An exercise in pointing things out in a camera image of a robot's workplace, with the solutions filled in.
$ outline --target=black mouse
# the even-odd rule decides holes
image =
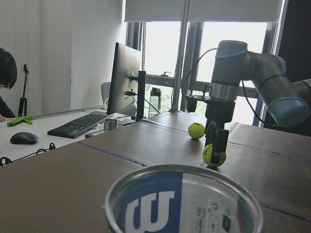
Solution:
[[[39,140],[38,136],[29,132],[19,132],[11,137],[12,144],[35,144]]]

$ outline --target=water bottle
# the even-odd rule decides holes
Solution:
[[[153,87],[150,92],[150,101],[149,101],[149,114],[148,117],[153,117],[159,114],[161,109],[161,90],[159,88]]]

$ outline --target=tennis ball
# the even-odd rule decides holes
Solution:
[[[204,150],[203,150],[203,161],[209,166],[209,167],[218,167],[222,165],[225,162],[225,159],[227,158],[226,153],[222,152],[220,155],[219,163],[218,164],[213,164],[210,159],[212,157],[212,152],[213,152],[213,145],[209,144],[207,145]]]
[[[201,123],[195,122],[189,125],[188,133],[190,137],[194,139],[199,139],[205,134],[205,127]]]

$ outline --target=cardboard surface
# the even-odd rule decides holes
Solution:
[[[311,232],[311,222],[267,208],[262,208],[262,211],[265,217],[264,233]]]
[[[200,166],[205,138],[192,139],[188,132],[140,121],[79,143],[132,159],[146,166],[185,164]]]
[[[308,136],[238,124],[230,132],[228,142],[311,162],[311,137]]]
[[[0,167],[0,232],[111,233],[103,205],[112,183],[141,164],[200,166],[205,138],[187,132],[200,121],[162,114]],[[263,208],[265,233],[310,232],[302,220],[311,218],[310,138],[234,122],[225,127],[227,160],[218,171],[276,209]]]
[[[246,188],[259,203],[311,218],[311,163],[230,143],[226,154],[217,170]]]
[[[0,232],[108,233],[105,195],[140,168],[76,143],[1,167]]]

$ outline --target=tripod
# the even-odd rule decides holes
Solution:
[[[27,75],[29,71],[27,69],[27,65],[24,64],[24,72],[25,72],[25,83],[24,83],[24,90],[23,90],[23,97],[19,100],[19,107],[18,107],[18,117],[21,117],[24,110],[24,116],[27,115],[27,99],[25,98],[25,91],[26,91],[26,82],[27,82]]]

